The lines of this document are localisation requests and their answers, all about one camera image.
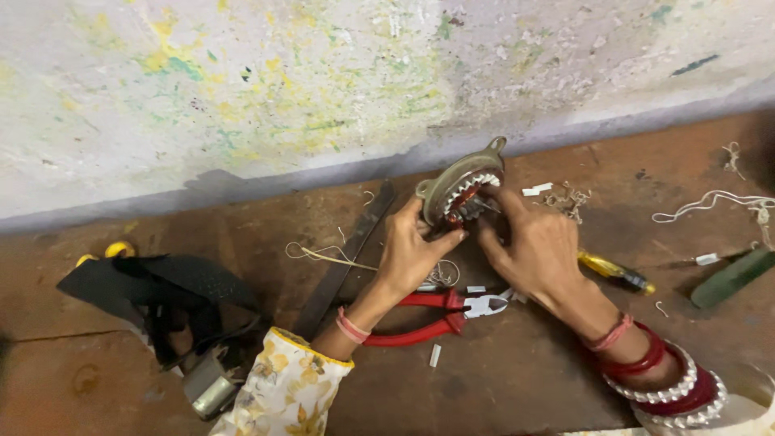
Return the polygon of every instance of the person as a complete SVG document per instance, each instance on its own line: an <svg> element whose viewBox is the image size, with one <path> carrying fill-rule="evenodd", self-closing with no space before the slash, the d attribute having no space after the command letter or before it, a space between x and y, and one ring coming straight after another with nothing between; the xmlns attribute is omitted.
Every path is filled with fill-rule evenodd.
<svg viewBox="0 0 775 436"><path fill-rule="evenodd" d="M747 397L727 394L716 374L678 345L633 323L581 274L575 222L548 210L528 210L510 189L490 188L489 193L511 227L510 244L504 246L493 227L480 220L477 239L490 264L513 289L579 336L595 353L608 384L631 400L650 434L775 434L770 427L775 412L768 410L775 390L772 379L753 371L736 385L747 389ZM424 240L430 229L419 217L421 208L422 200L413 197L387 218L374 280L311 344L276 327L267 333L233 409L220 417L212 435L324 433L339 383L354 367L350 356L358 344L468 236L455 230Z"/></svg>

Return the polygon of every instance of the red bangle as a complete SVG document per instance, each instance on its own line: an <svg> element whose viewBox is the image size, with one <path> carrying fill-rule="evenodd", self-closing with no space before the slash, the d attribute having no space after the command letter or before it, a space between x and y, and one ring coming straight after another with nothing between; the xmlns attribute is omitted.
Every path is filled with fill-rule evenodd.
<svg viewBox="0 0 775 436"><path fill-rule="evenodd" d="M649 350L642 359L635 363L600 362L601 372L613 379L618 379L623 375L643 374L661 363L665 357L665 343L662 339L638 321L635 322L635 325L649 335Z"/></svg>
<svg viewBox="0 0 775 436"><path fill-rule="evenodd" d="M688 395L671 403L638 403L638 408L647 414L663 417L685 414L705 404L710 403L716 397L716 382L713 375L697 366L697 382Z"/></svg>

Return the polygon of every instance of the woman's right hand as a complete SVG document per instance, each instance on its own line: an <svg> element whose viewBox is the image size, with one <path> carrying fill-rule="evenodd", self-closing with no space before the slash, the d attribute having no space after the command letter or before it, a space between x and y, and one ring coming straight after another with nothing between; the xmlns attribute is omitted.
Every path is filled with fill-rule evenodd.
<svg viewBox="0 0 775 436"><path fill-rule="evenodd" d="M578 230L564 215L528 210L508 188L489 189L511 227L506 246L480 219L479 245L495 271L518 292L530 296L588 340L616 325L618 309L579 270Z"/></svg>

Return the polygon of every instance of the bangle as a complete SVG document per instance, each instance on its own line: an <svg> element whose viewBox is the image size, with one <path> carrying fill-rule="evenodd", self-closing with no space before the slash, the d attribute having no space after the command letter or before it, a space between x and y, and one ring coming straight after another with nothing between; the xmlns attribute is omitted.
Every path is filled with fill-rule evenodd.
<svg viewBox="0 0 775 436"><path fill-rule="evenodd" d="M665 343L662 342L662 339L638 321L635 322L635 325L649 335L649 342L651 344L649 350L642 359L635 363L600 362L600 370L605 375L617 379L623 375L643 374L661 363L665 357Z"/></svg>
<svg viewBox="0 0 775 436"><path fill-rule="evenodd" d="M665 342L667 342L670 345L670 348L667 349L667 352L671 353L676 359L680 360L681 365L683 366L684 376L681 377L681 380L680 382L678 382L678 384L676 384L675 386L669 389L660 390L657 392L637 392L632 389L625 388L622 385L619 385L613 379L611 379L611 377L604 374L603 378L605 379L605 382L608 383L610 387L614 388L614 390L619 395L625 397L627 400L636 401L637 403L648 403L648 404L673 403L688 396L689 392L692 392L692 389L694 389L695 384L698 382L697 365L694 363L694 359L692 359L691 356L683 348L678 347L677 345L672 344L668 341L665 341ZM648 405L645 404L641 407L641 409L644 409L646 410L646 412L649 412L651 414L657 414L657 415L662 414L662 413L656 412L655 410L647 410L647 407Z"/></svg>
<svg viewBox="0 0 775 436"><path fill-rule="evenodd" d="M704 407L692 410L686 414L678 414L669 417L648 414L643 410L635 409L635 415L640 421L650 421L654 424L668 428L698 427L718 418L721 416L721 409L726 405L729 396L721 378L713 371L708 371L707 373L711 376L711 388L715 391L715 396L712 398L712 401L708 402Z"/></svg>
<svg viewBox="0 0 775 436"><path fill-rule="evenodd" d="M697 383L686 396L669 403L640 404L639 408L647 414L664 417L685 414L712 402L716 393L713 376L700 367L697 369Z"/></svg>
<svg viewBox="0 0 775 436"><path fill-rule="evenodd" d="M367 337L371 334L369 331L363 331L358 328L352 321L348 320L344 316L344 307L339 307L339 315L336 317L336 325L342 333L345 334L352 342L356 344L362 344Z"/></svg>
<svg viewBox="0 0 775 436"><path fill-rule="evenodd" d="M586 342L587 348L596 353L610 348L630 326L632 326L632 315L623 313L619 322L603 338L595 342Z"/></svg>

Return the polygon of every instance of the white bangle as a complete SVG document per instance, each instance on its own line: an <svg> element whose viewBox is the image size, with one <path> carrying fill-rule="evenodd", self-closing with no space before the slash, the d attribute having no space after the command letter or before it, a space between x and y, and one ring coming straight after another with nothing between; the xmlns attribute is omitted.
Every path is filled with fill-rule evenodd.
<svg viewBox="0 0 775 436"><path fill-rule="evenodd" d="M672 348L678 350L680 356L684 360L684 367L686 368L686 374L681 377L680 382L675 386L660 390L657 392L638 392L632 389L625 388L624 386L613 381L611 377L603 375L605 382L621 396L627 400L636 401L638 403L672 403L679 399L689 395L689 391L694 388L694 384L697 382L697 365L694 363L694 359L681 347L673 344L670 341L665 341L666 344Z"/></svg>
<svg viewBox="0 0 775 436"><path fill-rule="evenodd" d="M659 415L647 414L646 412L635 409L635 416L640 421L650 421L654 424L662 425L668 428L691 428L707 424L711 420L721 416L721 409L729 400L726 386L718 375L713 371L708 371L716 381L716 397L712 403L708 403L699 409L687 412L685 414L674 415L672 417L661 417Z"/></svg>

